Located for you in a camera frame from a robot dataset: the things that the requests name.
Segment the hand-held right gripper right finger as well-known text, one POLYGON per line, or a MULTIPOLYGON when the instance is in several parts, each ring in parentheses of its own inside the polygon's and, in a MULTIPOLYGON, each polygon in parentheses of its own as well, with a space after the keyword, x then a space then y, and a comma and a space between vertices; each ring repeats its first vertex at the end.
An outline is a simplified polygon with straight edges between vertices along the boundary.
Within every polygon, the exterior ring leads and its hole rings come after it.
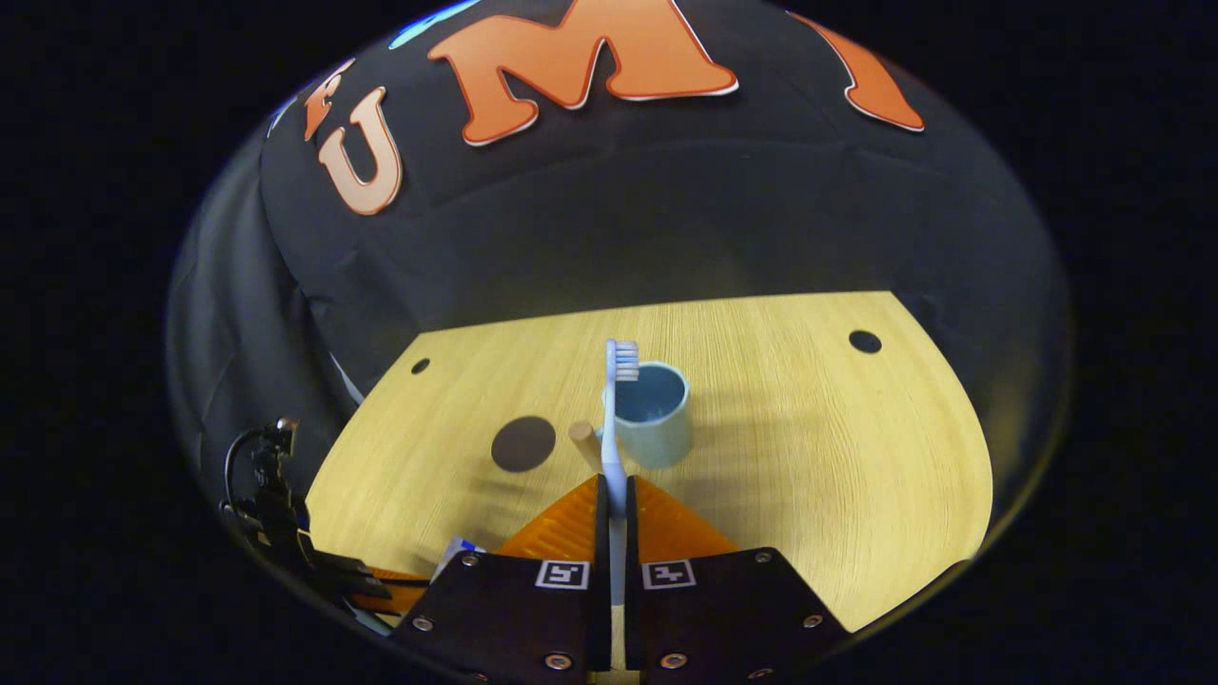
POLYGON ((850 633, 773 547, 714 545, 714 528, 628 480, 622 658, 643 684, 792 684, 850 633))

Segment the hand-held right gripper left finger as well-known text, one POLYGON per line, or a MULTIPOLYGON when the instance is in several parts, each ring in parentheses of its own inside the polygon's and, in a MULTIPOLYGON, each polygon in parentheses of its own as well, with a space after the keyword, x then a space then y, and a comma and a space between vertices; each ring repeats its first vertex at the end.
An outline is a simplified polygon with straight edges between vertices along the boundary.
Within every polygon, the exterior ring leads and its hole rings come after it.
POLYGON ((583 519, 590 555, 454 555, 392 633, 392 645, 456 683, 586 684, 611 667, 607 486, 594 477, 583 519))

